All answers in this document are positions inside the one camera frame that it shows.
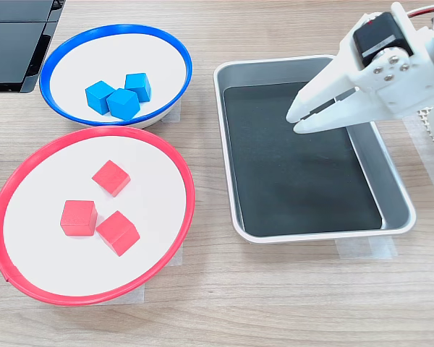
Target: red wire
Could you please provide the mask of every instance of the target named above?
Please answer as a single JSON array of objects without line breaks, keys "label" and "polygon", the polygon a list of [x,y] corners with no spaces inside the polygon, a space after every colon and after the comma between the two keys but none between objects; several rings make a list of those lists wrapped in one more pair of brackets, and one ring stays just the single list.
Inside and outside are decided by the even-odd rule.
[{"label": "red wire", "polygon": [[408,17],[409,18],[413,18],[413,17],[416,17],[416,16],[420,16],[421,14],[427,14],[427,13],[432,13],[432,12],[434,12],[434,8],[432,8],[432,9],[422,9],[421,11],[409,14]]}]

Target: wood grain surface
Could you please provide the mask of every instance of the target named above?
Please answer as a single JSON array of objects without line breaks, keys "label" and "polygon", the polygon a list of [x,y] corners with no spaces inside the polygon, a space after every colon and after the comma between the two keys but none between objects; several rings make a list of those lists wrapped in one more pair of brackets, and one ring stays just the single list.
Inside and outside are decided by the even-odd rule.
[{"label": "wood grain surface", "polygon": [[[408,10],[428,4],[404,2]],[[218,132],[212,73],[219,64],[337,53],[363,13],[390,5],[68,1],[51,50],[111,23],[159,27],[190,50],[195,70],[182,121],[148,130],[190,165],[195,218],[183,266],[166,267],[148,282],[143,304],[53,307],[21,294],[0,273],[0,346],[434,346],[434,187],[401,121],[379,128],[418,221],[413,231],[394,237],[399,256],[391,260],[342,260],[334,241],[245,242],[231,226]],[[26,157],[78,129],[46,105],[38,88],[0,94],[0,188]]]}]

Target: red cube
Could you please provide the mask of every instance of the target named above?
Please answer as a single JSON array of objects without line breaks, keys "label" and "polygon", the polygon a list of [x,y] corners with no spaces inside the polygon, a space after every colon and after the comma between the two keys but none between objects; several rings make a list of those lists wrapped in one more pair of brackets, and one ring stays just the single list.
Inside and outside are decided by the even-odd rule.
[{"label": "red cube", "polygon": [[119,256],[123,255],[140,239],[140,235],[133,223],[119,211],[110,215],[96,228],[96,231]]},{"label": "red cube", "polygon": [[102,186],[109,194],[113,197],[118,195],[118,193],[130,182],[130,177],[118,167],[115,163],[108,160],[103,167],[95,173],[93,181]]},{"label": "red cube", "polygon": [[92,236],[97,217],[93,201],[67,200],[60,225],[68,236]]}]

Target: black device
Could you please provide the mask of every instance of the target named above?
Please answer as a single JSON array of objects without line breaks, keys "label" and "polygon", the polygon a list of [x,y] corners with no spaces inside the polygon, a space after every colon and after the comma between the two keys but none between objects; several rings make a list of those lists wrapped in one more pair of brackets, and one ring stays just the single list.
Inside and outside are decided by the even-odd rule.
[{"label": "black device", "polygon": [[0,93],[28,93],[38,79],[64,0],[0,0]]},{"label": "black device", "polygon": [[355,30],[354,42],[364,67],[384,48],[399,47],[413,55],[403,32],[390,12],[384,12]]}]

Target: tray rim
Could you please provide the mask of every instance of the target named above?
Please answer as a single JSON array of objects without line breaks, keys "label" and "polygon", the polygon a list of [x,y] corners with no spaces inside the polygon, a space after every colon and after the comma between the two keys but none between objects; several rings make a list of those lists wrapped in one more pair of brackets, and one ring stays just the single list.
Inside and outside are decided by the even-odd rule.
[{"label": "tray rim", "polygon": [[375,122],[370,122],[371,129],[373,134],[380,145],[380,148],[384,154],[384,158],[388,166],[392,169],[393,178],[404,198],[406,206],[409,209],[409,218],[407,222],[401,228],[394,229],[373,229],[373,230],[363,230],[363,231],[332,231],[332,232],[319,232],[314,234],[291,234],[291,235],[278,235],[278,236],[253,236],[247,233],[241,226],[238,215],[237,215],[237,204],[234,201],[234,193],[235,188],[233,184],[233,179],[231,175],[231,161],[229,157],[229,144],[226,141],[226,122],[224,119],[224,105],[221,102],[221,93],[220,93],[220,84],[218,81],[218,76],[222,70],[227,67],[235,66],[235,65],[247,65],[247,64],[260,64],[260,63],[276,63],[276,62],[284,62],[284,61],[297,61],[297,60],[308,60],[308,59],[334,59],[334,55],[330,54],[318,54],[311,56],[297,56],[291,58],[280,58],[280,59],[256,59],[256,60],[244,60],[244,61],[228,61],[219,65],[213,73],[213,81],[214,81],[214,90],[216,92],[216,103],[217,103],[217,112],[218,112],[218,125],[220,128],[221,135],[221,144],[222,151],[224,156],[224,164],[225,164],[225,174],[226,174],[226,183],[228,189],[229,203],[230,203],[230,214],[231,214],[231,223],[233,224],[236,232],[248,242],[253,244],[277,244],[277,243],[286,243],[286,242],[294,242],[294,241],[318,241],[318,240],[328,240],[328,239],[342,239],[347,237],[369,237],[369,236],[386,236],[386,235],[395,235],[395,234],[403,234],[413,228],[416,223],[416,210],[414,205],[410,199],[407,189],[404,186],[403,181],[397,171],[395,164],[391,159],[391,155],[387,151],[386,145],[384,144],[383,138],[381,137],[378,128],[376,127]]}]

